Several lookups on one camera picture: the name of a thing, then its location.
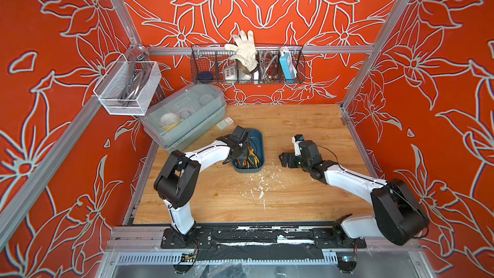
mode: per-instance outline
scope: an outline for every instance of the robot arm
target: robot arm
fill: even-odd
[[[193,240],[195,221],[189,200],[194,194],[199,173],[211,165],[249,155],[249,133],[237,126],[232,134],[217,138],[212,144],[196,151],[173,151],[158,174],[154,189],[168,207],[171,226],[184,246]]]
[[[375,217],[344,217],[340,226],[347,237],[385,237],[403,245],[428,227],[427,215],[403,181],[372,178],[350,172],[338,162],[323,160],[317,145],[300,134],[292,142],[295,152],[280,155],[283,167],[301,168],[314,179],[342,188],[373,205]]]

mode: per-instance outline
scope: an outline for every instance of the wire basket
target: wire basket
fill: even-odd
[[[156,62],[136,62],[134,75],[138,75],[146,66],[151,65],[151,73],[148,80],[141,84],[139,94],[134,99],[119,99],[119,96],[127,87],[130,62],[123,56],[115,62],[118,71],[113,76],[106,74],[95,86],[93,92],[98,97],[103,107],[110,115],[134,115],[143,116],[151,103],[156,88],[161,80],[160,69]]]
[[[289,49],[292,57],[292,64],[296,70],[296,77],[294,79],[286,79],[283,73],[283,69],[280,64],[280,47],[285,46]],[[265,69],[258,68],[258,78],[254,78],[254,74],[250,79],[239,78],[225,79],[224,71],[227,71],[229,67],[235,65],[237,71],[239,71],[238,63],[236,60],[229,59],[235,52],[227,51],[220,44],[200,44],[192,46],[191,55],[191,74],[192,82],[195,84],[300,84],[306,79],[305,76],[305,58],[302,53],[303,46],[298,45],[282,45],[282,44],[256,44],[256,60],[260,63],[260,59],[265,57],[266,51],[271,53],[270,56],[266,56]],[[267,62],[278,56],[271,65],[267,65]]]

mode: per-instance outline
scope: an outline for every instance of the clear plastic storage box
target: clear plastic storage box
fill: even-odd
[[[226,114],[223,92],[208,84],[188,84],[149,108],[144,131],[165,151],[183,151]]]

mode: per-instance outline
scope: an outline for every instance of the white wire basket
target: white wire basket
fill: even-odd
[[[115,62],[115,66],[120,66],[114,76],[104,75],[96,84],[93,92],[98,97],[102,106],[110,115],[146,115],[151,99],[153,98],[156,88],[161,80],[160,69],[156,62],[136,62],[136,74],[142,70],[145,65],[152,65],[151,73],[145,84],[141,85],[142,89],[135,99],[119,99],[122,90],[127,86],[128,70],[130,62],[123,56]]]

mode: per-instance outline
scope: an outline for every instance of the wooden table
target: wooden table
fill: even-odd
[[[282,168],[278,159],[282,152],[293,152],[292,137],[303,134],[332,150],[344,167],[368,175],[337,105],[228,105],[226,115],[235,123],[224,130],[214,126],[184,152],[206,146],[239,125],[262,132],[266,163],[255,174],[240,174],[231,164],[221,163],[202,171],[190,200],[197,222],[323,221],[348,213],[374,213],[366,201],[313,180],[301,169]],[[334,160],[330,152],[320,148],[320,153]],[[134,224],[170,223],[166,206],[153,189],[167,158],[168,153],[158,149]]]

